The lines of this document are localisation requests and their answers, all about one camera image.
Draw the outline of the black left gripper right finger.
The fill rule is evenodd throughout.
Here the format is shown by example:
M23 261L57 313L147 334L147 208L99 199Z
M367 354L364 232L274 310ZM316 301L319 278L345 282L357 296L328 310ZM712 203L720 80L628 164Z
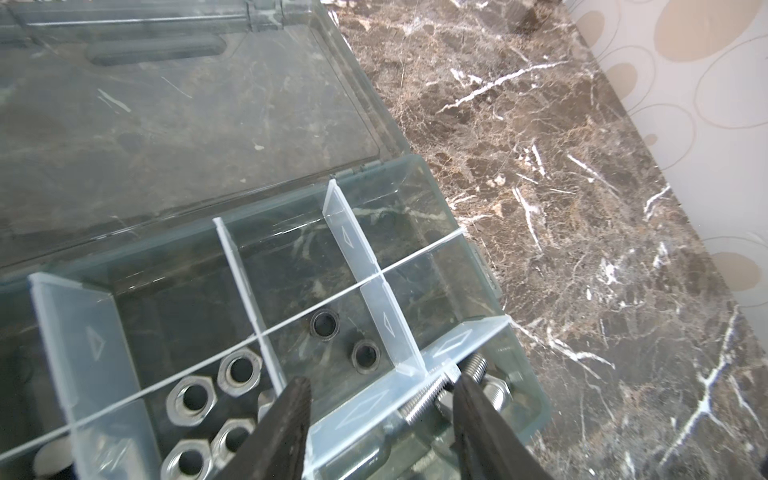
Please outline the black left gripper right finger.
M463 374L453 390L453 428L463 479L549 479L477 382Z

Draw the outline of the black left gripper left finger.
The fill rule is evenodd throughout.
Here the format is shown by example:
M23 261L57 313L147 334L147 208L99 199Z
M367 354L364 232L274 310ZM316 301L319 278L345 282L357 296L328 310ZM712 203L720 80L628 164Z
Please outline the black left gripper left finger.
M310 380L293 378L215 479L301 479L311 403Z

